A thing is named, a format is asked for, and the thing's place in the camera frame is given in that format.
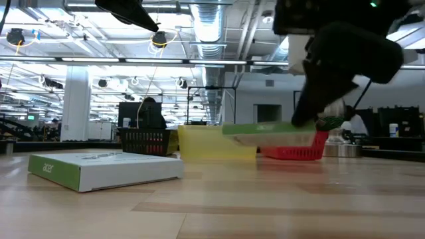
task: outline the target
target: red plastic basket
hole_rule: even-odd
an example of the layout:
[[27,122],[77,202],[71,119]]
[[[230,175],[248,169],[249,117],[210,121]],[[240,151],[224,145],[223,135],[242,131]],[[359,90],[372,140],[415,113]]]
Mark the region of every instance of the red plastic basket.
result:
[[328,131],[318,131],[311,147],[262,147],[264,156],[281,160],[318,160],[323,155]]

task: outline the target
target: column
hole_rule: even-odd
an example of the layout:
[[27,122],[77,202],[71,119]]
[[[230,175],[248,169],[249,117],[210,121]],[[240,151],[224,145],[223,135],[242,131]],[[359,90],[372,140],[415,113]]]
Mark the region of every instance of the column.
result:
[[60,141],[88,139],[92,81],[87,66],[68,66]]

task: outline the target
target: acer logo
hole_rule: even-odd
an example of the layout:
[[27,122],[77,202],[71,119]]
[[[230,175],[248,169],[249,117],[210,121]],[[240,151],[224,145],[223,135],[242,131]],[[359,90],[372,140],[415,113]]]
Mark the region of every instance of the acer logo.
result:
[[45,163],[42,170],[44,172],[51,173],[52,170],[53,170],[53,167],[54,167],[53,165],[49,165],[49,164]]

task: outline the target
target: wooden table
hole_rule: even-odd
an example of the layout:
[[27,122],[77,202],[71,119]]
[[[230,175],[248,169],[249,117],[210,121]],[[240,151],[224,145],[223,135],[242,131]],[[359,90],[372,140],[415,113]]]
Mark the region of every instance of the wooden table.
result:
[[183,180],[92,193],[27,163],[0,158],[1,238],[425,238],[422,163],[214,160],[187,163]]

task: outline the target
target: black wire basket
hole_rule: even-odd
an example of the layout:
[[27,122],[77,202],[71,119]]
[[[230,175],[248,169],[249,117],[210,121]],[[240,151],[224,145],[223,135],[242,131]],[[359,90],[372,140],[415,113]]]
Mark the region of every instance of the black wire basket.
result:
[[120,129],[126,153],[167,156],[177,151],[179,134],[169,129]]

